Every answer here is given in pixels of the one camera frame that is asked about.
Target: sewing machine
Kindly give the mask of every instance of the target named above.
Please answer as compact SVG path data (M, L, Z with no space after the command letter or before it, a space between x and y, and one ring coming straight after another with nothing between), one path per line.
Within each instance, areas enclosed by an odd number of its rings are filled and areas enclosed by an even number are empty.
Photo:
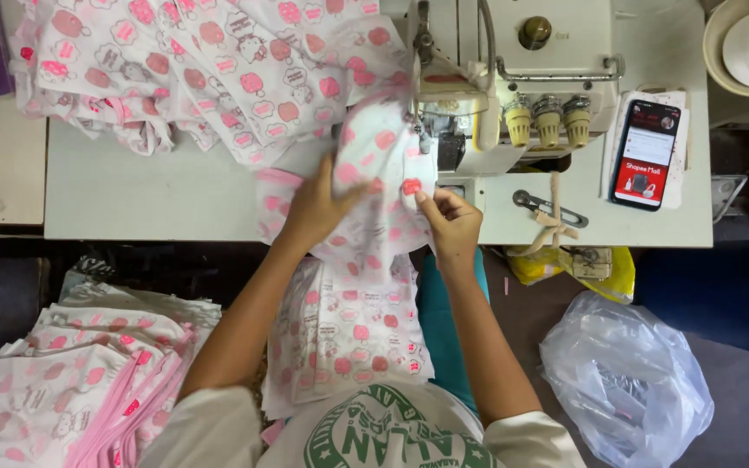
M625 71L611 0L413 0L407 17L415 129L441 177L569 156L609 130Z

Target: phone screen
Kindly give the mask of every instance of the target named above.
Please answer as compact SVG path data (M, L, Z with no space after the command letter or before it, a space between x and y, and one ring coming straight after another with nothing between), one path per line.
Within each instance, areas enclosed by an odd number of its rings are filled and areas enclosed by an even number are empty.
M612 201L644 210L661 206L681 111L632 101L623 131Z

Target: clear plastic bag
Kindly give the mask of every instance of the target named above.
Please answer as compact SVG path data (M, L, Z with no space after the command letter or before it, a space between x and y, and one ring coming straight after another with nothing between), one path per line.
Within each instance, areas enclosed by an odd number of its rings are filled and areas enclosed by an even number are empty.
M563 409L612 466L669 467L713 420L687 339L643 307L583 292L539 350Z

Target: person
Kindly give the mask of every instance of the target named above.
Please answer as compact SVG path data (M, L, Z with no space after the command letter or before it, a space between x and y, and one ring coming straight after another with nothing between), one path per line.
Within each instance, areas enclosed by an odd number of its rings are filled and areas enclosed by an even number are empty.
M139 467L584 466L566 429L542 411L490 309L477 255L481 211L443 189L415 194L436 252L421 271L419 320L437 379L361 386L310 403L262 454L247 387L280 285L370 188L335 199L331 172L327 156L297 191L281 233L196 356Z

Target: white t-shirt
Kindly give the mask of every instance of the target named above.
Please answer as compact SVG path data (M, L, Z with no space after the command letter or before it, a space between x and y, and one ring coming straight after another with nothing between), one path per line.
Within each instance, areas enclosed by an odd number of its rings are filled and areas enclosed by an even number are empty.
M544 412L482 431L461 401L432 384L374 384L315 402L265 454L260 430L247 389L200 390L173 409L138 468L585 466L565 428Z

